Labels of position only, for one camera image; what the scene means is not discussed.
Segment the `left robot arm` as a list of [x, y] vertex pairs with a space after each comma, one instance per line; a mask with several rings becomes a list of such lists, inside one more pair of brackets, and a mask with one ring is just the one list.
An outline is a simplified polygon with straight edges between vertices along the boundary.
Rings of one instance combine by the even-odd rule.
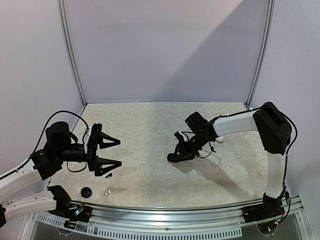
[[85, 203], [73, 204], [71, 197], [60, 185], [27, 196], [15, 197], [20, 190], [51, 178], [63, 168], [63, 163], [86, 163], [96, 177], [122, 166], [121, 161], [100, 158], [98, 149], [120, 145], [121, 141], [102, 131], [95, 123], [87, 129], [83, 143], [69, 130], [67, 122], [53, 123], [45, 131], [44, 147], [15, 168], [0, 176], [0, 225], [33, 213], [49, 211], [50, 214], [71, 222], [89, 222], [92, 208]]

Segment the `white earbud charging case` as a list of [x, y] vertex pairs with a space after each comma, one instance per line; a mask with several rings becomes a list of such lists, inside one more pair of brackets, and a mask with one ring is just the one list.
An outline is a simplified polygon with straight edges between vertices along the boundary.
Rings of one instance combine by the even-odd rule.
[[218, 143], [223, 143], [224, 142], [224, 137], [223, 136], [219, 136], [215, 139], [216, 142]]

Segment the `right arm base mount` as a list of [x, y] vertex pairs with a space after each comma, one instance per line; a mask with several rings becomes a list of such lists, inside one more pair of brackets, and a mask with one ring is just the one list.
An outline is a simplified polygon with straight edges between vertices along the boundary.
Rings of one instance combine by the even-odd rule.
[[262, 203], [245, 206], [241, 209], [245, 223], [258, 222], [282, 216], [285, 212], [282, 198], [264, 196]]

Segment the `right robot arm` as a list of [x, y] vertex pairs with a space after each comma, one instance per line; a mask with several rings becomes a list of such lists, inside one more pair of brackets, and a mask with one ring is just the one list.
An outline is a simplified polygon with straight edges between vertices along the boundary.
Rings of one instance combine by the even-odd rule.
[[219, 137], [242, 132], [258, 132], [268, 159], [267, 186], [258, 213], [262, 218], [280, 214], [281, 201], [285, 193], [288, 153], [291, 147], [292, 124], [272, 102], [252, 110], [220, 115], [206, 120], [199, 112], [192, 113], [185, 123], [190, 128], [191, 138], [177, 131], [178, 140], [173, 153], [168, 154], [171, 163], [193, 160], [206, 144], [216, 142]]

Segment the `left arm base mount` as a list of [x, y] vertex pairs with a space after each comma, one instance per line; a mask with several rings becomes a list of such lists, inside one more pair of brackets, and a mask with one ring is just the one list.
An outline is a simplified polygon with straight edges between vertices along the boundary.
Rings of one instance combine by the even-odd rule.
[[52, 215], [68, 219], [70, 222], [84, 222], [88, 223], [91, 218], [93, 209], [82, 204], [71, 203], [70, 201], [56, 202], [56, 208], [49, 210]]

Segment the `white earbud front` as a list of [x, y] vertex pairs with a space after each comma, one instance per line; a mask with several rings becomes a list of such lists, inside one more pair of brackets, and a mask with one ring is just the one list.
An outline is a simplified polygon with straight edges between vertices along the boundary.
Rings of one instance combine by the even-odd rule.
[[112, 194], [112, 191], [111, 190], [106, 190], [105, 192], [104, 192], [104, 195], [105, 196], [108, 196], [108, 195], [111, 195]]

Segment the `round black case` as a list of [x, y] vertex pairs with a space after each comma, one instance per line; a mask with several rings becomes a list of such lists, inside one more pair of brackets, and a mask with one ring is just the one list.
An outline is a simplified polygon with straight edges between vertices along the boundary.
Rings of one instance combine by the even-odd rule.
[[89, 187], [83, 187], [80, 191], [80, 195], [83, 197], [83, 198], [90, 198], [92, 196], [92, 190], [91, 188]]

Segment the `black earbud charging case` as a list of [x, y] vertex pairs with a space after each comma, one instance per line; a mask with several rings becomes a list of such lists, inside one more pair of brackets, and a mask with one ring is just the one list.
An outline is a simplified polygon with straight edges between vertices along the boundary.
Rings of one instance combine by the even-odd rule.
[[178, 163], [179, 162], [179, 160], [176, 158], [175, 154], [173, 154], [173, 153], [169, 153], [167, 155], [167, 161], [171, 162], [171, 163]]

